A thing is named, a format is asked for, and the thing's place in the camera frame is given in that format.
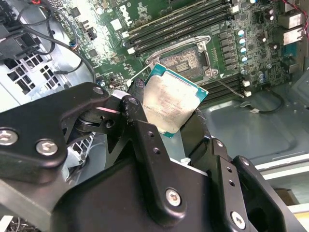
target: ram slot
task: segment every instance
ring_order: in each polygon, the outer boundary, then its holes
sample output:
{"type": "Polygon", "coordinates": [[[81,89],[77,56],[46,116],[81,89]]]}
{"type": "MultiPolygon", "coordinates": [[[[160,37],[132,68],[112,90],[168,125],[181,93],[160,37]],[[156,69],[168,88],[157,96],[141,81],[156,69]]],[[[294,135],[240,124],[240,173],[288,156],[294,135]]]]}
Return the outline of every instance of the ram slot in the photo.
{"type": "Polygon", "coordinates": [[[142,54],[145,52],[148,52],[150,50],[154,50],[157,49],[158,46],[164,45],[164,44],[173,44],[178,42],[178,39],[183,38],[187,35],[191,35],[191,36],[195,36],[195,32],[204,29],[204,28],[208,28],[211,27],[213,25],[216,25],[220,22],[224,22],[226,20],[229,19],[229,17],[231,17],[231,15],[227,14],[227,13],[223,13],[220,15],[217,15],[213,18],[210,18],[208,20],[204,20],[202,22],[197,23],[196,25],[192,25],[188,28],[185,28],[183,30],[171,33],[168,36],[165,36],[164,38],[159,38],[158,40],[154,41],[153,43],[148,43],[144,46],[136,46],[134,47],[134,50],[138,53],[138,54],[142,54]]]}
{"type": "Polygon", "coordinates": [[[130,35],[134,35],[134,33],[138,33],[139,31],[141,30],[144,30],[148,27],[152,27],[153,25],[156,25],[156,24],[160,24],[161,22],[165,21],[165,20],[168,20],[169,18],[172,18],[174,16],[178,16],[178,15],[182,15],[182,14],[186,14],[188,12],[191,12],[192,10],[194,11],[196,8],[199,8],[200,6],[203,6],[204,3],[206,3],[206,5],[209,4],[209,2],[214,2],[215,0],[203,0],[203,1],[200,1],[200,2],[197,2],[197,3],[194,3],[192,5],[189,5],[189,6],[185,6],[183,8],[180,8],[178,10],[175,10],[171,13],[169,13],[168,15],[165,15],[161,18],[158,18],[158,19],[155,19],[145,25],[142,25],[138,28],[135,28],[135,29],[132,29],[129,34],[130,35]]]}
{"type": "Polygon", "coordinates": [[[182,14],[178,14],[178,15],[174,15],[173,17],[167,18],[165,20],[162,21],[158,21],[156,24],[151,25],[146,27],[145,29],[142,29],[139,32],[135,32],[134,34],[130,35],[130,39],[133,41],[136,41],[144,36],[147,36],[149,34],[152,34],[154,32],[157,31],[161,31],[164,30],[167,27],[173,26],[181,21],[184,21],[187,19],[187,22],[190,22],[191,20],[193,20],[193,16],[199,15],[201,13],[203,13],[204,11],[207,11],[209,9],[218,9],[220,7],[220,5],[222,5],[223,3],[220,1],[217,2],[207,2],[204,3],[201,6],[195,7],[192,10],[183,12],[182,14]]]}
{"type": "Polygon", "coordinates": [[[162,30],[158,30],[154,33],[148,34],[141,39],[135,40],[133,43],[130,44],[133,45],[139,45],[142,46],[146,43],[151,43],[151,41],[156,40],[158,37],[164,37],[169,35],[170,33],[174,33],[175,31],[180,31],[184,28],[189,28],[190,26],[201,22],[203,20],[207,20],[211,17],[215,17],[219,14],[226,13],[226,9],[229,8],[229,6],[220,6],[217,9],[209,9],[208,11],[202,12],[198,15],[195,15],[189,19],[182,20],[176,24],[171,25],[170,27],[164,28],[162,30]]]}
{"type": "MultiPolygon", "coordinates": [[[[237,93],[243,93],[243,87],[241,85],[241,77],[239,75],[234,75],[232,77],[228,77],[221,80],[225,85],[229,86],[231,89],[236,91],[237,93]]],[[[219,82],[212,82],[207,85],[202,86],[204,89],[207,89],[209,92],[206,99],[202,102],[202,104],[215,102],[219,100],[223,100],[225,98],[229,98],[234,96],[234,93],[231,90],[227,89],[225,86],[221,85],[219,82]]]]}

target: cable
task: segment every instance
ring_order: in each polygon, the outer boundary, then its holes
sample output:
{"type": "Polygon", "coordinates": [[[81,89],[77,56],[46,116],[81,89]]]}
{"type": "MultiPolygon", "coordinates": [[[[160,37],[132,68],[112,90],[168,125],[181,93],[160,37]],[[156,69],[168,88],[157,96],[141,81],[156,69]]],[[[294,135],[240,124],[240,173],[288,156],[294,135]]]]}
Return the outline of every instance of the cable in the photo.
{"type": "Polygon", "coordinates": [[[282,0],[285,4],[288,4],[290,6],[292,6],[294,9],[300,11],[306,18],[306,23],[305,23],[305,34],[307,39],[309,40],[309,17],[306,11],[303,11],[302,9],[300,9],[298,6],[296,6],[295,4],[289,3],[287,0],[282,0]]]}
{"type": "MultiPolygon", "coordinates": [[[[53,36],[52,30],[51,30],[51,28],[50,28],[50,21],[47,21],[47,22],[46,22],[46,25],[47,25],[48,35],[49,35],[50,38],[53,39],[54,36],[53,36]]],[[[51,53],[54,51],[55,47],[56,47],[56,44],[55,44],[54,42],[50,42],[50,49],[49,49],[48,52],[36,51],[36,54],[39,54],[39,55],[41,55],[41,56],[47,56],[47,55],[51,54],[51,53]]]]}
{"type": "Polygon", "coordinates": [[[68,25],[70,26],[70,29],[71,29],[71,31],[73,32],[73,35],[74,35],[74,42],[75,42],[75,44],[77,44],[78,43],[78,40],[77,40],[77,33],[76,33],[76,30],[74,29],[74,26],[73,26],[73,24],[71,23],[71,21],[61,12],[61,11],[59,11],[59,10],[57,10],[57,9],[55,9],[55,8],[50,8],[52,11],[54,11],[54,12],[57,12],[59,15],[61,15],[65,20],[66,20],[66,22],[68,23],[68,25]]]}
{"type": "Polygon", "coordinates": [[[277,99],[280,100],[280,104],[279,104],[278,107],[276,107],[276,108],[273,109],[273,110],[262,111],[262,110],[259,110],[259,109],[255,108],[255,107],[253,107],[253,106],[250,105],[248,102],[245,102],[245,103],[247,103],[247,104],[245,104],[245,106],[243,106],[242,108],[246,107],[246,108],[250,109],[250,112],[255,113],[255,114],[256,114],[256,113],[259,113],[259,114],[262,114],[262,115],[270,115],[270,114],[273,114],[273,113],[279,111],[279,110],[284,106],[284,99],[283,99],[283,97],[280,96],[278,93],[275,93],[274,91],[270,90],[270,89],[268,89],[267,91],[268,91],[270,94],[272,94],[274,97],[276,97],[277,99]]]}
{"type": "Polygon", "coordinates": [[[38,32],[38,31],[36,31],[36,30],[33,30],[33,29],[31,29],[31,28],[28,28],[28,27],[26,27],[25,30],[26,30],[27,32],[31,33],[31,34],[34,34],[34,35],[38,36],[38,37],[41,37],[41,38],[43,38],[43,39],[49,40],[49,41],[51,41],[51,42],[54,42],[54,43],[56,43],[56,44],[58,44],[58,45],[60,45],[60,46],[63,46],[63,47],[65,47],[66,49],[70,50],[70,51],[71,51],[72,53],[74,53],[75,55],[77,55],[77,56],[83,61],[83,63],[87,66],[87,68],[89,69],[89,71],[91,72],[91,74],[92,74],[92,76],[93,76],[93,83],[96,82],[96,72],[95,72],[95,70],[93,69],[93,67],[91,66],[91,64],[88,62],[88,60],[86,60],[81,54],[79,54],[78,52],[72,50],[72,49],[70,48],[70,46],[66,45],[65,43],[63,43],[63,42],[61,42],[61,41],[59,41],[59,40],[50,38],[50,37],[48,37],[47,35],[44,35],[44,34],[38,32]]]}
{"type": "Polygon", "coordinates": [[[17,229],[16,229],[16,231],[15,231],[15,232],[18,232],[19,227],[20,227],[20,218],[18,218],[18,226],[17,226],[17,229]]]}
{"type": "Polygon", "coordinates": [[[66,75],[66,74],[69,74],[69,73],[73,73],[75,72],[76,70],[78,70],[83,64],[83,61],[81,60],[81,62],[79,62],[78,66],[71,70],[71,71],[55,71],[54,74],[63,74],[63,75],[66,75]]]}

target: screw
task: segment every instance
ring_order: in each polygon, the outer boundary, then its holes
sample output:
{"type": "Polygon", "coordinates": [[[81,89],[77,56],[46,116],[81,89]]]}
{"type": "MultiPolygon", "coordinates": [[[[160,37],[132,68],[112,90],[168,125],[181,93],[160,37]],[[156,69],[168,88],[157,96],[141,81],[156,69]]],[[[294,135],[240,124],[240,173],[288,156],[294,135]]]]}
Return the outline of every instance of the screw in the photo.
{"type": "Polygon", "coordinates": [[[105,86],[105,82],[104,82],[104,81],[101,81],[101,82],[100,82],[100,86],[101,86],[101,87],[104,87],[104,86],[105,86]]]}
{"type": "Polygon", "coordinates": [[[103,90],[100,87],[93,87],[93,91],[100,95],[104,94],[103,90]]]}
{"type": "Polygon", "coordinates": [[[217,140],[217,144],[220,146],[220,147],[223,147],[223,143],[219,140],[217,140]]]}
{"type": "Polygon", "coordinates": [[[241,215],[239,215],[239,213],[232,212],[231,217],[233,222],[235,223],[235,225],[237,225],[238,228],[240,228],[241,230],[244,230],[246,228],[246,223],[244,219],[241,217],[241,215]]]}
{"type": "Polygon", "coordinates": [[[58,151],[58,146],[50,140],[42,140],[37,143],[36,150],[41,155],[52,156],[58,151]]]}
{"type": "Polygon", "coordinates": [[[172,190],[172,189],[166,190],[165,196],[166,196],[167,201],[171,205],[173,205],[173,206],[179,206],[180,205],[181,198],[175,190],[172,190]]]}
{"type": "Polygon", "coordinates": [[[9,146],[18,140],[18,135],[12,130],[0,130],[0,145],[9,146]]]}
{"type": "Polygon", "coordinates": [[[135,104],[135,105],[138,105],[139,102],[135,99],[135,98],[129,98],[129,102],[135,104]]]}
{"type": "Polygon", "coordinates": [[[249,166],[249,162],[246,159],[242,158],[241,160],[245,165],[249,166]]]}

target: gray metal panel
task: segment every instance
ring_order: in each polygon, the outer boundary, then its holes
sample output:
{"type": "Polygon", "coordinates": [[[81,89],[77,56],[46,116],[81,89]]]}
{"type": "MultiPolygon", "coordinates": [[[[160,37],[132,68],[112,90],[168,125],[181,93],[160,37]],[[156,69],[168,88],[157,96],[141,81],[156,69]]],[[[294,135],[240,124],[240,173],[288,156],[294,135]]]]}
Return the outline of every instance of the gray metal panel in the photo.
{"type": "MultiPolygon", "coordinates": [[[[255,165],[309,151],[309,111],[291,95],[290,86],[276,89],[286,100],[283,109],[273,115],[250,113],[229,101],[204,109],[211,135],[227,147],[229,156],[242,155],[255,165]]],[[[260,109],[273,109],[278,100],[267,93],[247,98],[260,109]]]]}
{"type": "Polygon", "coordinates": [[[291,189],[300,204],[309,203],[309,172],[268,180],[274,189],[291,189]]]}

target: black cable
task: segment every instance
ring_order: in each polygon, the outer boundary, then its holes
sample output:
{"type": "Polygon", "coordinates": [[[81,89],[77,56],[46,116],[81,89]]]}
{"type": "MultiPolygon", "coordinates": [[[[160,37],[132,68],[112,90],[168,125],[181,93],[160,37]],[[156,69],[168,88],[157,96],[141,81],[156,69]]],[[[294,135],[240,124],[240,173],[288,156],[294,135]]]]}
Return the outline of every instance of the black cable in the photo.
{"type": "MultiPolygon", "coordinates": [[[[50,28],[50,21],[49,20],[46,22],[46,25],[47,25],[48,35],[49,35],[50,38],[53,39],[54,36],[53,36],[52,30],[50,28]]],[[[47,56],[47,55],[51,54],[54,51],[55,47],[56,47],[56,44],[54,42],[50,42],[50,49],[49,49],[48,52],[36,51],[36,54],[41,55],[41,56],[47,56]]]]}
{"type": "Polygon", "coordinates": [[[38,31],[36,31],[36,30],[33,30],[33,29],[31,29],[31,28],[28,28],[28,27],[26,27],[25,30],[26,30],[27,32],[31,33],[31,34],[34,34],[34,35],[38,36],[38,37],[41,37],[41,38],[43,38],[43,39],[49,40],[49,41],[51,41],[51,42],[54,42],[54,43],[56,43],[56,44],[58,44],[58,45],[60,45],[60,46],[63,46],[63,47],[65,47],[66,49],[70,50],[70,51],[71,51],[72,53],[74,53],[75,55],[77,55],[77,56],[83,61],[83,63],[85,63],[85,65],[87,66],[87,68],[88,68],[89,71],[91,72],[92,77],[93,77],[93,83],[96,82],[96,72],[95,72],[95,70],[93,69],[93,67],[91,66],[91,64],[89,63],[89,61],[88,61],[87,59],[85,59],[81,54],[79,54],[78,52],[72,50],[72,49],[70,48],[70,46],[66,45],[65,43],[63,43],[63,42],[61,42],[61,41],[59,41],[59,40],[50,38],[50,37],[48,37],[47,35],[44,35],[44,34],[38,32],[38,31]]]}
{"type": "Polygon", "coordinates": [[[249,108],[250,110],[255,110],[256,113],[262,114],[262,115],[270,115],[273,114],[277,111],[279,111],[283,106],[284,106],[284,99],[282,96],[280,96],[278,93],[275,93],[274,91],[268,89],[267,90],[270,94],[272,94],[274,97],[276,97],[277,99],[280,100],[280,104],[277,108],[273,109],[273,110],[269,110],[269,111],[262,111],[262,110],[258,110],[256,107],[253,107],[251,105],[246,106],[246,108],[249,108]]]}
{"type": "Polygon", "coordinates": [[[71,70],[71,71],[55,71],[54,74],[63,74],[63,75],[66,75],[66,74],[69,74],[69,73],[73,73],[75,72],[76,70],[78,70],[83,64],[83,61],[81,60],[81,62],[79,62],[78,66],[71,70]]]}

